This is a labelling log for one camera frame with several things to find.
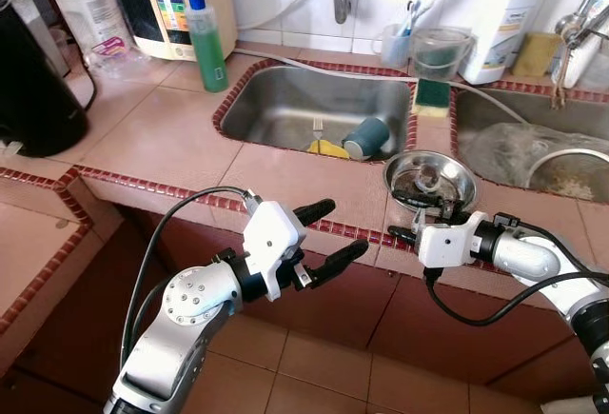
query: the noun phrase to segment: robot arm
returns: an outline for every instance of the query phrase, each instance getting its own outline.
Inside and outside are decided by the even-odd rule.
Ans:
[[[331,212],[333,201],[292,212],[250,193],[246,207],[251,219],[244,253],[227,249],[210,265],[185,269],[169,281],[161,310],[121,368],[105,414],[179,413],[203,367],[208,343],[243,302],[263,296],[272,302],[290,285],[297,290],[321,286],[368,248],[367,241],[355,241],[312,269],[301,263],[305,227]]]
[[[554,235],[514,216],[499,213],[491,222],[483,212],[465,213],[461,211],[461,203],[444,202],[438,197],[406,197],[399,191],[394,197],[420,210],[441,209],[435,224],[427,224],[424,212],[422,216],[419,212],[413,225],[415,231],[389,228],[389,233],[415,248],[425,266],[423,275],[434,301],[466,324],[484,326],[495,322],[463,318],[444,305],[433,291],[445,268],[472,264],[476,260],[511,273],[529,287],[530,293],[542,287],[539,292],[580,338],[597,379],[604,385],[603,393],[595,395],[587,404],[595,407],[596,411],[592,412],[609,412],[609,290],[606,288],[609,276],[592,273]],[[557,282],[560,278],[564,278],[563,282]],[[509,310],[497,315],[497,319]]]

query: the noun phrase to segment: white plastic bottle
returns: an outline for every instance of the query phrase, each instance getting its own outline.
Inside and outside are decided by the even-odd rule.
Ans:
[[[90,65],[104,68],[134,46],[117,0],[55,0]]]
[[[472,29],[477,43],[459,73],[470,84],[498,81],[505,62],[523,34],[526,17],[538,0],[482,0]]]

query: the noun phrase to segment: green sponge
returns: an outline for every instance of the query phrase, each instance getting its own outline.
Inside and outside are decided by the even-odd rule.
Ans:
[[[450,108],[450,85],[438,81],[420,79],[415,92],[413,114],[446,117]]]

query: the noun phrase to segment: blue cup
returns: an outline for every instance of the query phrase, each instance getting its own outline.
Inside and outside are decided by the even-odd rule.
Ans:
[[[343,148],[349,157],[366,160],[376,154],[389,139],[389,128],[381,119],[368,117],[343,140]]]

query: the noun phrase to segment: plastic bottle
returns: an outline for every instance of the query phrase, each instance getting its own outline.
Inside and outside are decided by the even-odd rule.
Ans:
[[[86,61],[106,71],[119,68],[134,44],[117,0],[55,1]]]
[[[188,1],[188,31],[199,63],[203,86],[208,92],[221,92],[228,88],[228,77],[216,14],[212,7],[206,7],[205,0]]]
[[[473,85],[498,81],[505,62],[518,44],[528,13],[538,0],[482,0],[472,29],[477,44],[463,60],[459,73]]]

